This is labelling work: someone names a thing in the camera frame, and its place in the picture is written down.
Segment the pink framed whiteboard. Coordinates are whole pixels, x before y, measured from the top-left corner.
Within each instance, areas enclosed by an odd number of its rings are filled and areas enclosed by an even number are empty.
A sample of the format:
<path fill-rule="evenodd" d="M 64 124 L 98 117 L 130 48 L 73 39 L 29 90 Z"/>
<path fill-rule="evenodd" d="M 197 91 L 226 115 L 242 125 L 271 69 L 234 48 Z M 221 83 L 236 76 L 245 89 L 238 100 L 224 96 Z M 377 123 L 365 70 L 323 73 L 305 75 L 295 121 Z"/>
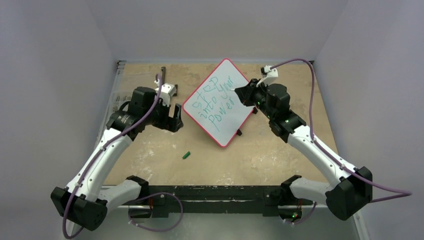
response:
<path fill-rule="evenodd" d="M 228 59 L 223 59 L 199 84 L 182 105 L 193 119 L 220 147 L 225 148 L 253 113 L 229 89 L 249 83 L 241 71 Z"/>

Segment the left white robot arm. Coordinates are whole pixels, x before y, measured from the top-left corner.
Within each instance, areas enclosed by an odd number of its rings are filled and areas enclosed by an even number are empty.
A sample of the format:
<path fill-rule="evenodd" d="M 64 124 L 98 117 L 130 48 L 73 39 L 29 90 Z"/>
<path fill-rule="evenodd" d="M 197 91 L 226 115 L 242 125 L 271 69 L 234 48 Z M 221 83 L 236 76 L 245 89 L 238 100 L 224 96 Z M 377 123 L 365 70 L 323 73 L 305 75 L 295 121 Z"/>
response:
<path fill-rule="evenodd" d="M 129 101 L 114 112 L 106 124 L 100 142 L 78 174 L 64 188 L 55 187 L 50 198 L 63 218 L 62 229 L 71 230 L 67 239 L 81 230 L 96 230 L 108 213 L 134 201 L 138 205 L 152 205 L 149 183 L 131 175 L 122 183 L 103 190 L 102 186 L 121 154 L 146 126 L 172 133 L 183 127 L 182 106 L 174 106 L 170 116 L 170 99 L 177 95 L 172 84 L 156 89 L 137 87 Z"/>

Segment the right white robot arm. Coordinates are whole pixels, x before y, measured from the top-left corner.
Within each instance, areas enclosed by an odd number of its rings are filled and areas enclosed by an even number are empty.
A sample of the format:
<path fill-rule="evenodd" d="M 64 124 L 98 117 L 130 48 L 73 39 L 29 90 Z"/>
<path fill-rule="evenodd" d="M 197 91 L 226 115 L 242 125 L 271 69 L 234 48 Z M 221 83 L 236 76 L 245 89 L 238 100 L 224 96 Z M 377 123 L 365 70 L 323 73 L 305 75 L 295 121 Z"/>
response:
<path fill-rule="evenodd" d="M 268 118 L 271 131 L 303 154 L 327 180 L 318 182 L 294 175 L 281 184 L 279 204 L 301 199 L 313 201 L 346 221 L 372 201 L 372 172 L 344 160 L 316 137 L 311 127 L 290 109 L 291 97 L 286 86 L 264 85 L 254 78 L 234 92 L 244 106 L 261 111 Z"/>

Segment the green marker cap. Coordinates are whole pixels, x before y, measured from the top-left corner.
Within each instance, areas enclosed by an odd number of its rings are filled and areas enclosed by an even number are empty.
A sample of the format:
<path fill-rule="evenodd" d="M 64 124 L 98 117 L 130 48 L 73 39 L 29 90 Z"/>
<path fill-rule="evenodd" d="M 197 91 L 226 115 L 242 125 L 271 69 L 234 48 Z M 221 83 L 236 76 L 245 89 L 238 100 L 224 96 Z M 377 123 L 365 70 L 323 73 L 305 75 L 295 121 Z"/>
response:
<path fill-rule="evenodd" d="M 191 152 L 188 151 L 187 153 L 185 153 L 182 157 L 183 160 L 187 159 L 189 156 L 191 155 Z"/>

